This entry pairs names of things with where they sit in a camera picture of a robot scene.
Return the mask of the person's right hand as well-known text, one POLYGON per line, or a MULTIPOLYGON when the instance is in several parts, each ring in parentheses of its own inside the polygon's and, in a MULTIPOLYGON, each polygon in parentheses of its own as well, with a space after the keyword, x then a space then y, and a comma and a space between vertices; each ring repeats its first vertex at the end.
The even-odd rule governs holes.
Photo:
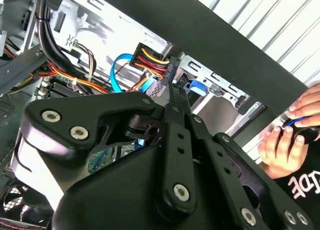
POLYGON ((294 123, 296 127, 320 125, 320 85, 313 86, 304 92, 290 107, 291 119, 303 118, 294 123))

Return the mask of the person's left hand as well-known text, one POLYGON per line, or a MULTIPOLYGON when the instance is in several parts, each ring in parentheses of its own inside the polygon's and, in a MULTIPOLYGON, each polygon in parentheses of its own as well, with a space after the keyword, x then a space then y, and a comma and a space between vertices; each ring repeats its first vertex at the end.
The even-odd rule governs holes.
POLYGON ((259 166, 272 179, 298 171, 306 159, 309 146, 303 136, 294 137, 293 132, 290 126, 284 130, 275 127, 265 134, 258 146, 261 157, 259 166))

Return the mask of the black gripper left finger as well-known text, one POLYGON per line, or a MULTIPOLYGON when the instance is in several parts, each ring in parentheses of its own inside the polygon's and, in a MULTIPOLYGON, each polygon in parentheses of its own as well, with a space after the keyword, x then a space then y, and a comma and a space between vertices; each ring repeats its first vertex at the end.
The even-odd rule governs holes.
POLYGON ((21 181, 42 193, 56 211, 77 182, 130 153, 161 150, 156 209, 190 215, 197 207, 191 133, 179 88, 162 106, 141 92, 32 102, 20 127, 21 181))

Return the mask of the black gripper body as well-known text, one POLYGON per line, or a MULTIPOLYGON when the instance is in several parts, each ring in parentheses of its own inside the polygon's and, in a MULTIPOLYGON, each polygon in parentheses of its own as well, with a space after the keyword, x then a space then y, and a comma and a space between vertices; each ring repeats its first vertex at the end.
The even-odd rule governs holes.
POLYGON ((74 184, 60 200, 53 229, 234 229, 207 166, 195 162, 197 208, 168 221, 156 209, 162 152, 137 150, 74 184))

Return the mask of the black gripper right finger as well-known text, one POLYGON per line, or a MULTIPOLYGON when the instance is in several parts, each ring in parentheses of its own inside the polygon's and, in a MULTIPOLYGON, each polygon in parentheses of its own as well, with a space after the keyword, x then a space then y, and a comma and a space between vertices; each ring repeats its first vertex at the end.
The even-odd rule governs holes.
POLYGON ((310 217, 224 133, 211 136, 179 89, 195 152, 220 191, 214 207, 223 229, 313 229, 310 217))

